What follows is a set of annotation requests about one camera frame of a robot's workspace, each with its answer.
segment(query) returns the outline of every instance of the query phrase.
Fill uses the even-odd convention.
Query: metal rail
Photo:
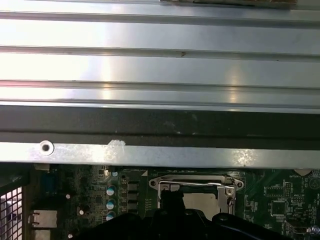
[[[3,0],[0,104],[320,113],[320,4],[300,6]]]
[[[0,143],[0,162],[176,168],[320,169],[318,150]]]

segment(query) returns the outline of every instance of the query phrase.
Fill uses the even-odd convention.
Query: ventilation grille
[[[0,240],[22,240],[22,188],[1,196]]]

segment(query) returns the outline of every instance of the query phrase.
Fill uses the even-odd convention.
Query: green circuit board
[[[47,196],[65,196],[68,191],[71,195],[59,208],[63,214],[58,215],[58,239],[68,239],[75,227],[91,228],[127,212],[143,218],[157,208],[158,192],[149,186],[149,181],[172,174],[221,175],[241,180],[244,186],[236,192],[235,215],[294,239],[307,239],[303,231],[297,233],[294,227],[307,229],[319,221],[319,170],[302,176],[288,169],[109,169],[104,165],[59,165],[42,173],[42,178],[54,179],[42,181]]]

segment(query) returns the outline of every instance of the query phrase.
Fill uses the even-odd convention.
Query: motherboard
[[[162,190],[183,191],[186,208],[209,220],[226,212],[296,240],[320,231],[319,170],[56,165],[39,183],[33,209],[57,212],[51,239],[72,239],[124,213],[151,216]]]

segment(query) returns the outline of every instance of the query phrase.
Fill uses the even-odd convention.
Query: metal mesh
[[[0,240],[22,240],[22,188],[1,196]]]

